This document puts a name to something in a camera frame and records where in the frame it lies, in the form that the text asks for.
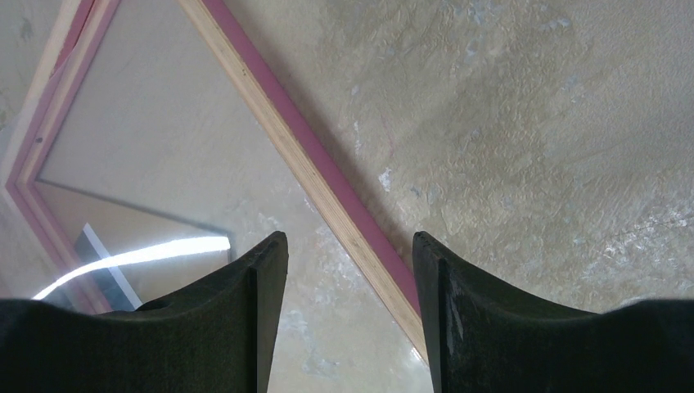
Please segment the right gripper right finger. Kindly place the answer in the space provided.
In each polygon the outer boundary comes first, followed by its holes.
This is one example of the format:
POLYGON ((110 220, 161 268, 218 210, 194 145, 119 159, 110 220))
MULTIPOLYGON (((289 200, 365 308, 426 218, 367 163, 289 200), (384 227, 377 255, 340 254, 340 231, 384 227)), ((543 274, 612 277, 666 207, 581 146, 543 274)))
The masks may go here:
POLYGON ((641 300, 596 314, 544 300, 429 233, 412 262, 437 392, 690 392, 693 303, 641 300))

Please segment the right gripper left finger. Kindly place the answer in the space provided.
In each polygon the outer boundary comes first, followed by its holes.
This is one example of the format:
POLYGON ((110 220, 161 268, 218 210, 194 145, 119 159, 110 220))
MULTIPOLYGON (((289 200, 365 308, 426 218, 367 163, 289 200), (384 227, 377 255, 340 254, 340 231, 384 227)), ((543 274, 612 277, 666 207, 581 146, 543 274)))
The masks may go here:
POLYGON ((4 392, 265 392, 288 245, 274 232, 237 260, 134 311, 1 303, 4 392))

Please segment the blue mountain photo print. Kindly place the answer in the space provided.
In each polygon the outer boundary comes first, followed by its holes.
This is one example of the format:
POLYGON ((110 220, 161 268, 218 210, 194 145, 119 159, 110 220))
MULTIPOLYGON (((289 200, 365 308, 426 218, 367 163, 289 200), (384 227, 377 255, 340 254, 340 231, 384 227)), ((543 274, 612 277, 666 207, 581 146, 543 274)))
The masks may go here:
MULTIPOLYGON (((110 257, 110 253, 90 224, 83 226, 74 243, 74 250, 82 264, 91 264, 110 257)), ((99 268, 88 273, 88 276, 95 281, 113 310, 134 311, 143 305, 119 267, 99 268)))

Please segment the pink wooden photo frame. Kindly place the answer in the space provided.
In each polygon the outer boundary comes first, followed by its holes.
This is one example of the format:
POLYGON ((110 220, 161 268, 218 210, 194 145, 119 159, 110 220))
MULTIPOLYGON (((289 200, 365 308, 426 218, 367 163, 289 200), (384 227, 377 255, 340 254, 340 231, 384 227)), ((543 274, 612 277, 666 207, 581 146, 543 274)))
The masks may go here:
MULTIPOLYGON (((64 1, 16 118, 1 165, 1 193, 29 236, 57 266, 74 262, 65 232, 37 192, 37 173, 118 7, 116 1, 64 1)), ((318 213, 426 357, 411 269, 401 260, 268 64, 222 1, 183 1, 205 40, 318 213)))

